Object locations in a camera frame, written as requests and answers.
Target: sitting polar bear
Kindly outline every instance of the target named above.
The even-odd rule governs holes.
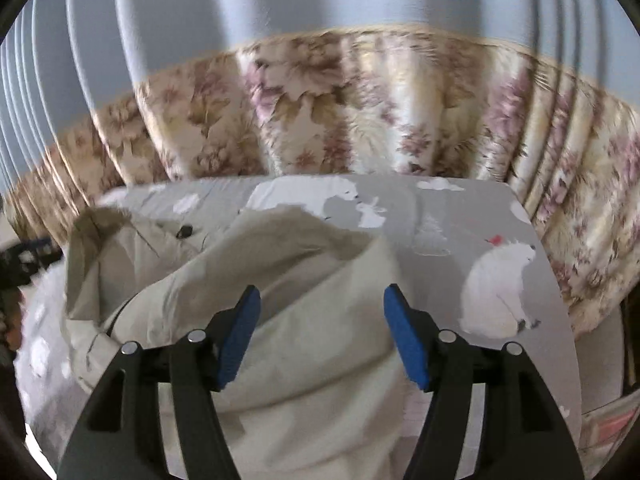
[[[280,204],[299,205],[325,219],[324,204],[331,197],[353,201],[358,198],[356,185],[341,176],[281,176],[258,184],[246,203],[248,209],[273,209]]]
[[[460,327],[467,333],[508,338],[538,320],[522,308],[522,271],[536,257],[534,246],[506,243],[486,252],[471,267],[460,295]]]

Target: curtain fold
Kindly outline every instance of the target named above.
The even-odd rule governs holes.
[[[49,146],[8,193],[21,237],[63,243],[121,184],[401,173],[506,182],[576,335],[640,269],[638,112],[517,44],[426,26],[276,36],[153,74]]]

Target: blue rubber tip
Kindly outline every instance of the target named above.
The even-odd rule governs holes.
[[[429,386],[428,356],[414,327],[407,317],[404,297],[395,286],[388,286],[384,295],[386,323],[396,343],[404,370],[421,390]]]
[[[233,381],[240,369],[249,341],[260,317],[260,292],[253,288],[238,306],[234,324],[220,348],[218,355],[218,375],[216,381],[220,389]]]

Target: beige garment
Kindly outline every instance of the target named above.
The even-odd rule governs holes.
[[[245,211],[223,234],[204,226],[196,243],[176,231],[109,209],[76,222],[63,333],[78,380],[95,386],[127,340],[151,348],[204,327],[253,284],[258,329],[237,379],[214,395],[242,477],[390,478],[402,365],[382,310],[399,281],[386,242],[292,207]],[[183,476],[169,386],[161,413]]]

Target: ironing board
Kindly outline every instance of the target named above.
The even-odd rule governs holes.
[[[544,249],[505,184],[391,175],[216,178],[115,189],[102,202],[150,218],[179,220],[194,229],[204,224],[205,219],[210,224],[213,218],[221,230],[244,207],[271,208],[293,203],[342,228],[379,230],[394,246],[411,288],[407,294],[413,298],[412,305],[428,310],[440,327],[463,334],[472,344],[499,349],[507,338],[521,343],[561,407],[577,441],[580,381],[566,307]],[[512,258],[510,253],[515,254],[515,259],[501,263],[500,255]],[[469,303],[469,298],[477,298],[476,304],[495,303],[495,298],[487,296],[493,290],[492,283],[507,283],[498,292],[508,295],[518,292],[518,280],[522,281],[519,300],[527,319],[516,320],[511,328],[498,327],[497,333],[483,334],[486,326],[478,326],[473,313],[469,316],[463,312],[461,303]],[[30,334],[36,325],[30,319],[33,316],[28,312],[25,320],[27,341],[34,335]],[[496,336],[500,330],[508,332],[514,326],[513,335]],[[73,381],[68,371],[66,378],[64,369],[62,375],[59,372],[66,356],[55,356],[54,345],[49,347],[48,362],[57,364],[52,366],[51,373],[40,374],[43,380]],[[20,387],[31,400],[26,409],[28,421],[40,412],[38,405],[52,405],[50,399],[35,398],[33,392],[42,389],[28,383],[33,381],[28,377],[29,362],[33,358],[28,355],[18,362],[18,378],[24,379]],[[69,391],[68,387],[46,389]],[[394,457],[398,478],[406,468],[424,421],[428,408],[424,399],[407,381],[402,439]],[[74,410],[61,411],[77,419],[83,401],[76,400],[78,407]],[[68,395],[57,400],[59,404],[71,402]],[[469,474],[475,462],[482,405],[482,391],[475,392],[459,476]],[[74,423],[69,420],[66,425],[72,427]],[[41,446],[46,455],[52,454],[47,453],[43,443]],[[56,449],[55,455],[61,452]]]

